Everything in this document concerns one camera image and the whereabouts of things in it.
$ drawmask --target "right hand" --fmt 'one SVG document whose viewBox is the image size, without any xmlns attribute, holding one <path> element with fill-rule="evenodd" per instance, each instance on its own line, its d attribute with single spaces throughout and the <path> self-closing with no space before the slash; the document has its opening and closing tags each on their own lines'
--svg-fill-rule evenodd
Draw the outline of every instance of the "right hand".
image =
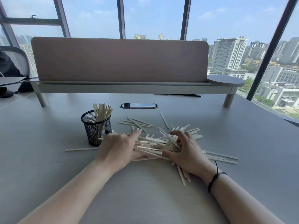
<svg viewBox="0 0 299 224">
<path fill-rule="evenodd" d="M 171 131 L 170 134 L 178 136 L 176 142 L 181 144 L 181 152 L 174 153 L 163 150 L 162 156 L 169 158 L 183 170 L 197 175 L 205 182 L 211 181 L 210 178 L 213 178 L 217 173 L 216 166 L 207 159 L 192 135 L 189 132 L 184 133 L 182 131 Z"/>
</svg>

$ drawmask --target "black bracelet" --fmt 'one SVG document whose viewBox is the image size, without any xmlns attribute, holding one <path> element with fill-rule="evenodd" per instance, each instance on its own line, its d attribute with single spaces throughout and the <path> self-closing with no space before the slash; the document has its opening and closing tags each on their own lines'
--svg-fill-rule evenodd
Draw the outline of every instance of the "black bracelet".
<svg viewBox="0 0 299 224">
<path fill-rule="evenodd" d="M 215 163 L 216 163 L 216 167 L 217 167 L 217 174 L 214 175 L 212 181 L 209 183 L 209 185 L 208 185 L 208 187 L 207 187 L 207 191 L 208 191 L 209 193 L 211 192 L 211 188 L 212 188 L 212 186 L 213 186 L 214 181 L 216 181 L 216 179 L 219 177 L 219 175 L 221 175 L 221 174 L 226 174 L 226 175 L 227 175 L 227 173 L 225 173 L 225 172 L 218 173 L 218 165 L 217 165 L 217 162 L 216 162 L 216 161 L 215 161 Z"/>
</svg>

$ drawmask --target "pen holder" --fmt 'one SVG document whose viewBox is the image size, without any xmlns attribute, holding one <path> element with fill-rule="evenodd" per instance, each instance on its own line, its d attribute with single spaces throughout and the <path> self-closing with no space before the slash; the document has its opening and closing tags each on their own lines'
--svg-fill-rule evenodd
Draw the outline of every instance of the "pen holder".
<svg viewBox="0 0 299 224">
<path fill-rule="evenodd" d="M 84 123 L 88 137 L 88 143 L 90 145 L 99 146 L 102 142 L 102 140 L 99 140 L 99 138 L 104 138 L 107 134 L 112 132 L 110 117 L 111 115 L 107 119 L 97 122 L 94 110 L 85 112 L 81 116 L 81 121 Z"/>
</svg>

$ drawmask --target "mesh chair back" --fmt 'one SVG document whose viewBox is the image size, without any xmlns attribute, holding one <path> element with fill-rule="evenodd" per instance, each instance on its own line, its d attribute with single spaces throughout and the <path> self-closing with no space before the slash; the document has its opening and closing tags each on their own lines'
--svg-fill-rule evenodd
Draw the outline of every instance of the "mesh chair back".
<svg viewBox="0 0 299 224">
<path fill-rule="evenodd" d="M 11 58 L 23 76 L 30 76 L 28 58 L 22 49 L 13 46 L 0 46 L 0 48 Z"/>
</svg>

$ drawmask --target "wooden stick in pen holder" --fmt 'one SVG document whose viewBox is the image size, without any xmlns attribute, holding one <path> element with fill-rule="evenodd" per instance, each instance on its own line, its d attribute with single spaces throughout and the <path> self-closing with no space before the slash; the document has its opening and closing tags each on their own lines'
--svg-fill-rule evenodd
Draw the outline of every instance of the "wooden stick in pen holder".
<svg viewBox="0 0 299 224">
<path fill-rule="evenodd" d="M 110 117 L 113 109 L 111 106 L 94 104 L 94 109 L 84 113 L 81 121 L 84 123 L 88 143 L 92 146 L 99 146 L 102 142 L 99 138 L 104 138 L 112 132 Z"/>
</svg>

